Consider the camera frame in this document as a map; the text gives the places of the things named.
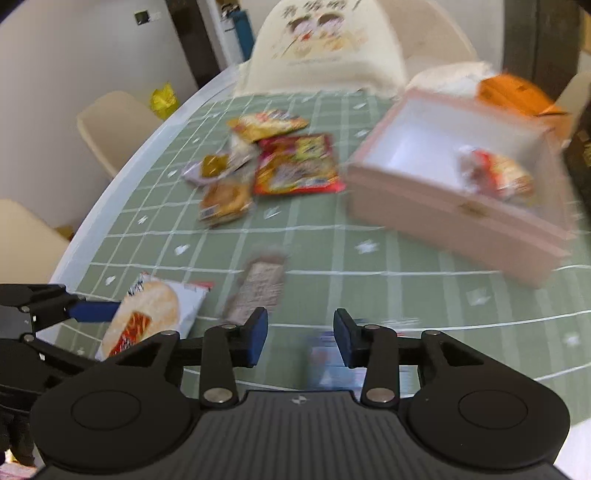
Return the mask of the orange bag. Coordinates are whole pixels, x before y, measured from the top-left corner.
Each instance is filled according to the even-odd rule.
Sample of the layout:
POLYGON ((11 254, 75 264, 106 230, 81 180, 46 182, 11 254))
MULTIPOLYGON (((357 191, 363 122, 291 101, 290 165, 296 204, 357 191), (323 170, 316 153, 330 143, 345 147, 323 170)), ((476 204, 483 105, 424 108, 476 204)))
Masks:
POLYGON ((482 80, 478 86, 477 98, 512 113, 540 120, 560 142, 570 137, 571 114, 559 107, 536 85, 521 77, 499 74, 482 80))

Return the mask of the black gift box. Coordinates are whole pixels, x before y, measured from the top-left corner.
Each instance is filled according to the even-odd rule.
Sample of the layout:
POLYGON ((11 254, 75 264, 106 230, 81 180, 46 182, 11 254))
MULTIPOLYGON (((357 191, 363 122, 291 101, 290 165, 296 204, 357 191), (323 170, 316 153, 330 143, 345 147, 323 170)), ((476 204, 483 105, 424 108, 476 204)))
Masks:
POLYGON ((590 184, 590 134, 578 130, 564 152, 564 161, 573 183, 577 186, 590 184))

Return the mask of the cream cartoon food cover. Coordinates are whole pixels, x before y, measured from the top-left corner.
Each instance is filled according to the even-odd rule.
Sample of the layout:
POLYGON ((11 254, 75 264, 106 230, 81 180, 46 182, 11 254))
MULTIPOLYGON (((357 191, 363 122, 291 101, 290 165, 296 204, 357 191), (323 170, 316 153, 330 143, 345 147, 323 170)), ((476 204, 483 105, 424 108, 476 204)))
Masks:
POLYGON ((239 66, 235 95, 366 90, 393 97, 408 73, 378 1, 280 1, 239 66))

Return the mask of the clear nut snack packet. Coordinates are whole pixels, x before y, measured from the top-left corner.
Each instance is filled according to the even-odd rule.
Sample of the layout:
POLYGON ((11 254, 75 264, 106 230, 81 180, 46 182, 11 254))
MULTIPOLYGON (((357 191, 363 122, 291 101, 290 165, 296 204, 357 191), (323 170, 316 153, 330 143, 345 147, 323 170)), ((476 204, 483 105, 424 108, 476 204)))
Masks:
POLYGON ((200 162, 187 165, 181 177, 193 185, 211 185, 242 170, 252 159, 252 156, 206 155, 200 162))

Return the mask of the round cake packet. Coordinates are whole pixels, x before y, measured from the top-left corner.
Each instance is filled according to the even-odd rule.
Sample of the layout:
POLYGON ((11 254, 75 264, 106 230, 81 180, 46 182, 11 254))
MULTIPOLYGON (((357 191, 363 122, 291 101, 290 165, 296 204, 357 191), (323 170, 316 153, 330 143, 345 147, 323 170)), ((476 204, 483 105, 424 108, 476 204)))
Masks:
POLYGON ((242 218, 252 207, 252 185, 224 179, 209 185, 200 202, 199 220, 209 226, 242 218))

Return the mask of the snack packet in box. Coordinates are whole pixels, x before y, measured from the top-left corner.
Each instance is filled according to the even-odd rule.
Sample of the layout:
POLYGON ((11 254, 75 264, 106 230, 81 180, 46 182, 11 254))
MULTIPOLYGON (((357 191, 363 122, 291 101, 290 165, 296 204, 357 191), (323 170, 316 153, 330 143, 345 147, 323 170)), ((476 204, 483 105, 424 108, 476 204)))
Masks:
POLYGON ((505 203, 528 205, 535 201, 533 177, 516 160, 488 150, 463 147, 459 168, 468 191, 505 203))

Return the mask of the beige biscuit packet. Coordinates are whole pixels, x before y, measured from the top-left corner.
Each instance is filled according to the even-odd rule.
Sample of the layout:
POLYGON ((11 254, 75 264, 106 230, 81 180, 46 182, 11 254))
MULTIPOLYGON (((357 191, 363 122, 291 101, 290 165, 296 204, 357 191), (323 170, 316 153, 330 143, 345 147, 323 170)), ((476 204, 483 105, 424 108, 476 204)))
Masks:
POLYGON ((222 313, 222 321, 242 326, 256 308, 273 312, 280 303, 286 275, 287 257, 267 253, 253 257, 246 263, 222 313))

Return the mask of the pink storage box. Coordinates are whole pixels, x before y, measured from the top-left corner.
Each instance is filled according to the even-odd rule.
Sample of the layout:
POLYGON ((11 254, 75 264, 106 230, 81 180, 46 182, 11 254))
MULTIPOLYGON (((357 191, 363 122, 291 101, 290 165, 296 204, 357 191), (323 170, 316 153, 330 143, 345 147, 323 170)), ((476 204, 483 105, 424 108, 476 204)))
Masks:
POLYGON ((554 134, 535 119, 478 100, 411 90, 370 131, 346 168, 349 213, 539 287, 570 256, 572 190, 554 134), (519 204, 469 185, 473 149, 533 177, 519 204))

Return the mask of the beige chair near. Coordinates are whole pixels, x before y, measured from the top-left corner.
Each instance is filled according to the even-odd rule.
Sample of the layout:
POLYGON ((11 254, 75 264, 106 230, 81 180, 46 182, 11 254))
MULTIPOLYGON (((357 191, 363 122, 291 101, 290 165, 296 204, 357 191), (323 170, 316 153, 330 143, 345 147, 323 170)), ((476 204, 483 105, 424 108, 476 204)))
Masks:
POLYGON ((69 241, 16 201, 1 200, 0 281, 47 284, 69 241))

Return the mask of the white rice cracker bag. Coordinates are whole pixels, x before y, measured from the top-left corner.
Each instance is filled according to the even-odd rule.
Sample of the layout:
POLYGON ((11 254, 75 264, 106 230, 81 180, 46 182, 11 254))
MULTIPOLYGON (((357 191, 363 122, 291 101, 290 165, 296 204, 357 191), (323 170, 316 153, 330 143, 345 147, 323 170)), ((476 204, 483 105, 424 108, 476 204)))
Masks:
POLYGON ((95 358, 106 360, 164 331, 186 338, 211 287, 141 273, 121 301, 95 358))

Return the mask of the green checked tablecloth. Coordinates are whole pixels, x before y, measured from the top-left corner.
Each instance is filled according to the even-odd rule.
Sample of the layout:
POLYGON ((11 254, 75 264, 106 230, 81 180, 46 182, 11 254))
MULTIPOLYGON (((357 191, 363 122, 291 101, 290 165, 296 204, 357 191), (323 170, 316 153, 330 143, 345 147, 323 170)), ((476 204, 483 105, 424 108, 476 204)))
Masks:
POLYGON ((139 154, 77 232, 55 272, 68 289, 121 298, 141 273, 209 281, 193 331, 219 319, 252 256, 287 257, 280 305, 259 366, 238 373, 242 388, 303 388, 311 341, 339 307, 412 336, 444 331, 559 393, 575 416, 590 397, 590 224, 578 202, 570 258, 534 290, 398 233, 356 222, 344 194, 262 199, 249 215, 216 229, 198 219, 201 195, 182 168, 214 152, 229 118, 266 108, 308 118, 348 160, 387 110, 367 94, 315 94, 186 103, 172 126, 139 154))

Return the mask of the yellow plastic bag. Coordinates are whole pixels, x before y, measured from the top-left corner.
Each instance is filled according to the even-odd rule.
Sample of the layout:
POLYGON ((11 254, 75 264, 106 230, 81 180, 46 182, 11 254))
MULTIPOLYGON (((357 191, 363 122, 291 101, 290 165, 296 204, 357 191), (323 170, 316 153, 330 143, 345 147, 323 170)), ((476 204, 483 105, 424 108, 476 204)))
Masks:
POLYGON ((151 94, 150 110, 163 121, 168 119, 179 106, 178 98, 169 82, 166 82, 151 94))

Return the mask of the yellow snack bag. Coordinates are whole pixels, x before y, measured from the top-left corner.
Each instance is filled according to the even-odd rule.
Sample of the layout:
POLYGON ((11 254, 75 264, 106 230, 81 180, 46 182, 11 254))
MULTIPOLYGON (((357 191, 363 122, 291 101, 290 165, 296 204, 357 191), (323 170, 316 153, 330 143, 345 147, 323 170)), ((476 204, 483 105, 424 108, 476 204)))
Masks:
POLYGON ((290 112, 273 109, 231 118, 226 124, 245 142, 256 143, 307 128, 310 122, 290 112))

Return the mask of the red snack bag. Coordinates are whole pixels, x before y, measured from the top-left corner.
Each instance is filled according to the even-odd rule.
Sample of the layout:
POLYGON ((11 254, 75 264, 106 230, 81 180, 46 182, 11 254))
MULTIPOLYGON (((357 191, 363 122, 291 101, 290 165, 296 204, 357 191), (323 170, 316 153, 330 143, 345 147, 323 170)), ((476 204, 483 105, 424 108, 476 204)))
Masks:
POLYGON ((329 134, 277 136, 260 140, 259 149, 256 195, 339 193, 346 188, 329 134))

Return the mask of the blue silver snack packet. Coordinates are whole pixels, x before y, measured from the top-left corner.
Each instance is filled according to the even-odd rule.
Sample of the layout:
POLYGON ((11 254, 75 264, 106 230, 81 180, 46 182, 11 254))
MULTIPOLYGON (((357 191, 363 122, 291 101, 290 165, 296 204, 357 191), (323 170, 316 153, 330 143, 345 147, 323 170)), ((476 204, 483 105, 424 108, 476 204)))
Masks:
MULTIPOLYGON (((398 342, 401 400, 415 391, 414 387, 418 381, 417 371, 423 360, 423 347, 417 338, 398 335, 398 342)), ((308 388, 311 390, 351 391, 360 401, 365 376, 365 368, 349 369, 342 361, 337 342, 335 342, 334 319, 332 319, 332 332, 325 332, 312 342, 308 388)))

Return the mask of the beige chair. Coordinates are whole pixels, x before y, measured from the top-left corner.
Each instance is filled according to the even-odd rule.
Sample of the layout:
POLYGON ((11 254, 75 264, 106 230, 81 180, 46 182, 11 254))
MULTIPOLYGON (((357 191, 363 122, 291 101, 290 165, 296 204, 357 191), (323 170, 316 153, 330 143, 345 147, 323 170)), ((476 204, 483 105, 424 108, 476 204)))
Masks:
POLYGON ((109 92, 76 116, 77 130, 113 179, 162 121, 124 91, 109 92))
POLYGON ((69 241, 16 201, 1 200, 0 281, 47 284, 69 241))

